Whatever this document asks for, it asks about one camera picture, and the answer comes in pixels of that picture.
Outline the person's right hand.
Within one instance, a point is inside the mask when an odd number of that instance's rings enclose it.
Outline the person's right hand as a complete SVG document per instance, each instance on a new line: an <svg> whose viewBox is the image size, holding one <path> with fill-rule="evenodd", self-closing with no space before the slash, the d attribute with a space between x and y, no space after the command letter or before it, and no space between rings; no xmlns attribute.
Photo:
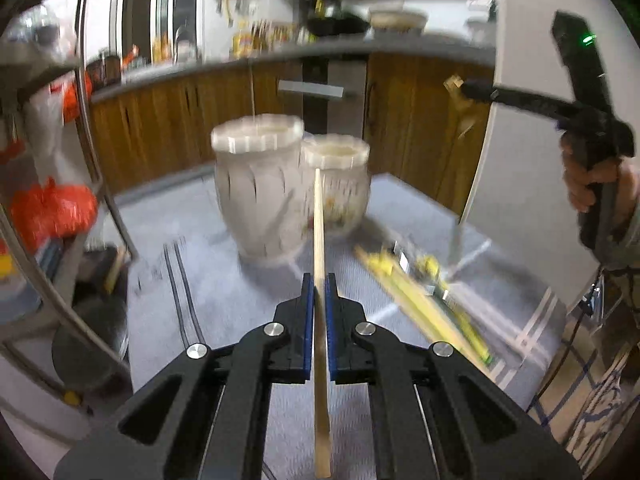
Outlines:
<svg viewBox="0 0 640 480"><path fill-rule="evenodd" d="M612 226L614 229L626 226L639 201L639 168L631 159L609 158L586 169L574 157L572 141L573 136L569 132L561 136L563 180L570 204L580 214L586 214L597 203L593 187L596 184L616 183Z"/></svg>

